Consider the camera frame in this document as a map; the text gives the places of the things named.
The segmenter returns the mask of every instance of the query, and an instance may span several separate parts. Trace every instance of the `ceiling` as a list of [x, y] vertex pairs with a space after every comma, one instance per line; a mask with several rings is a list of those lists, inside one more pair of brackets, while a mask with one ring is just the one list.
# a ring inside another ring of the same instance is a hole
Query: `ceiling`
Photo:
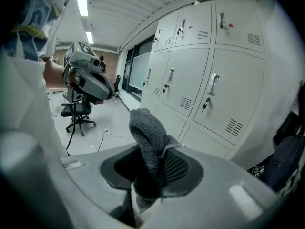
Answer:
[[88, 17], [81, 17], [76, 0], [71, 0], [60, 23], [61, 42], [87, 42], [91, 31], [97, 45], [117, 48], [144, 20], [175, 0], [88, 0]]

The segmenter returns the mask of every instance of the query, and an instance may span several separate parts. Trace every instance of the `white shirt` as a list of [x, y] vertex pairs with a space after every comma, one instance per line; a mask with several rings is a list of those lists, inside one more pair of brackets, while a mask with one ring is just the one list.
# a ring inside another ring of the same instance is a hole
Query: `white shirt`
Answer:
[[46, 158], [67, 155], [51, 115], [42, 61], [54, 55], [67, 1], [30, 0], [0, 51], [0, 128], [31, 134]]

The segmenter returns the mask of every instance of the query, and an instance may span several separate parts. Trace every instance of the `black office chair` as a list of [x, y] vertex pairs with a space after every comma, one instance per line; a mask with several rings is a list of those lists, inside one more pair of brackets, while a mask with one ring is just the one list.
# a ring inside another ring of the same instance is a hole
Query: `black office chair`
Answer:
[[96, 126], [96, 123], [91, 120], [85, 120], [85, 118], [89, 119], [89, 114], [92, 111], [91, 105], [89, 102], [83, 100], [82, 102], [76, 103], [76, 120], [73, 119], [74, 114], [74, 105], [73, 104], [61, 104], [62, 106], [65, 106], [63, 111], [61, 112], [62, 117], [68, 117], [72, 116], [72, 123], [66, 127], [66, 131], [70, 132], [69, 128], [73, 126], [74, 121], [75, 124], [79, 124], [81, 136], [85, 136], [85, 134], [81, 130], [81, 125], [83, 123], [93, 123], [94, 126]]
[[121, 76], [120, 76], [120, 75], [117, 75], [117, 76], [116, 76], [115, 83], [114, 83], [114, 94], [113, 94], [113, 96], [115, 96], [116, 99], [118, 98], [117, 92], [119, 91], [120, 79], [121, 79]]

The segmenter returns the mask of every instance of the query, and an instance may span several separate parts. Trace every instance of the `locker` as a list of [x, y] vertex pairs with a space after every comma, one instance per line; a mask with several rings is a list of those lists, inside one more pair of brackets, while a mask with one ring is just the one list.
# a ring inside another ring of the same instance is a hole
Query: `locker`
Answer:
[[187, 130], [181, 143], [186, 145], [188, 148], [222, 158], [230, 152], [230, 150], [225, 146], [216, 142], [214, 139], [192, 125]]
[[211, 13], [210, 3], [183, 9], [175, 46], [210, 43]]
[[263, 77], [262, 59], [215, 49], [210, 80], [194, 121], [235, 145], [255, 110]]
[[160, 101], [163, 104], [187, 117], [190, 115], [201, 85], [208, 54], [207, 48], [171, 51], [160, 94]]
[[170, 56], [170, 52], [151, 53], [148, 62], [149, 79], [146, 85], [143, 87], [143, 93], [152, 97], [155, 100], [159, 100], [163, 78], [167, 66], [167, 62]]
[[175, 12], [159, 21], [152, 44], [152, 52], [172, 47], [178, 17], [179, 12]]
[[179, 138], [186, 122], [178, 117], [174, 110], [159, 103], [155, 116], [164, 126], [167, 135], [172, 135], [176, 139]]
[[152, 115], [156, 112], [158, 102], [146, 94], [142, 94], [140, 108], [147, 108]]
[[264, 52], [262, 31], [252, 2], [224, 0], [215, 2], [215, 5], [217, 14], [216, 44]]

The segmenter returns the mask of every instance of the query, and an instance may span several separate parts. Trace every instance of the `tiled ceiling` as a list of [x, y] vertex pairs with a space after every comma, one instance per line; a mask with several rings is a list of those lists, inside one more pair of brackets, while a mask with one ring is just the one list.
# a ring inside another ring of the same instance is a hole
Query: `tiled ceiling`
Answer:
[[[68, 21], [60, 25], [60, 41], [73, 41], [73, 37], [83, 33], [74, 30], [77, 25], [72, 18], [80, 17], [75, 1], [71, 0], [70, 11], [65, 14], [70, 18], [70, 26]], [[119, 47], [139, 24], [172, 1], [175, 0], [88, 0], [89, 16], [82, 17], [83, 30], [92, 32], [94, 44]], [[71, 31], [65, 34], [63, 25]]]

